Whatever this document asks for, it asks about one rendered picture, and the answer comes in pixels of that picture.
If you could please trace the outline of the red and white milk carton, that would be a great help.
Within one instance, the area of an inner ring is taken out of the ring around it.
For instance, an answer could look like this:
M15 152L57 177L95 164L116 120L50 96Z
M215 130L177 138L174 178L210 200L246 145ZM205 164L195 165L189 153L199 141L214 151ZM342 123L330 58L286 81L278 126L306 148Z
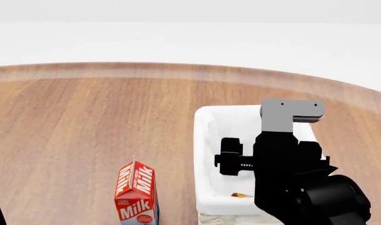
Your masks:
M155 170L133 160L119 170L114 203L120 225L159 225Z

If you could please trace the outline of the beige speckled object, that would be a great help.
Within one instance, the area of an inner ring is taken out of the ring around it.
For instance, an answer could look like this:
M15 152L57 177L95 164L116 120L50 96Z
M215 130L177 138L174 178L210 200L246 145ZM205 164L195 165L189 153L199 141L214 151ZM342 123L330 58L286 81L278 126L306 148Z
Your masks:
M284 225L271 215L206 215L198 213L198 225Z

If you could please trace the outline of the white basket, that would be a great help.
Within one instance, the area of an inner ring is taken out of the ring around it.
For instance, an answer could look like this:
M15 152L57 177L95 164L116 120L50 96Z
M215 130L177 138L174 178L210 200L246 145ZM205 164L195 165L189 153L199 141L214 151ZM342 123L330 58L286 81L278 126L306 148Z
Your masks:
M195 113L193 162L196 210L206 215L263 215L253 198L232 197L232 193L254 195L251 171L237 176L220 174L214 165L222 138L239 138L243 155L253 154L255 138L261 133L259 105L203 106Z

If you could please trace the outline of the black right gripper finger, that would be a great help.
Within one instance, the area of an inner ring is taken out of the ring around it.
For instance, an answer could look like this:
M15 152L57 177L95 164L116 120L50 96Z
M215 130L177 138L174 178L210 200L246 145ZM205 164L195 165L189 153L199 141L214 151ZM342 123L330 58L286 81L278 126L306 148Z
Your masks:
M306 163L330 162L330 157L323 155L323 150L318 142L300 141L298 153L300 160Z
M239 138L224 137L221 140L220 154L215 155L214 165L225 176L237 176L240 172L240 158L243 156L243 144Z

